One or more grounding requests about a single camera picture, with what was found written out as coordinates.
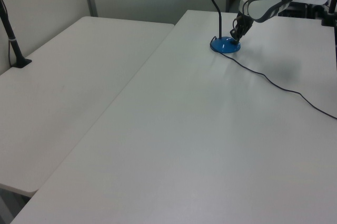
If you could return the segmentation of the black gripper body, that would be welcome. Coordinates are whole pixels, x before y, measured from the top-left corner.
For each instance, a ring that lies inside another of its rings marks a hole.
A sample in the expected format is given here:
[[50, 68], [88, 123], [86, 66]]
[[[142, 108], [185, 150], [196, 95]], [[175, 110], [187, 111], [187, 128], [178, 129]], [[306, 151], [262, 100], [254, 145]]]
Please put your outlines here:
[[242, 38], [252, 27], [253, 19], [241, 12], [238, 12], [234, 20], [236, 21], [236, 25], [233, 27], [233, 29], [236, 30], [236, 36], [240, 36], [240, 38]]

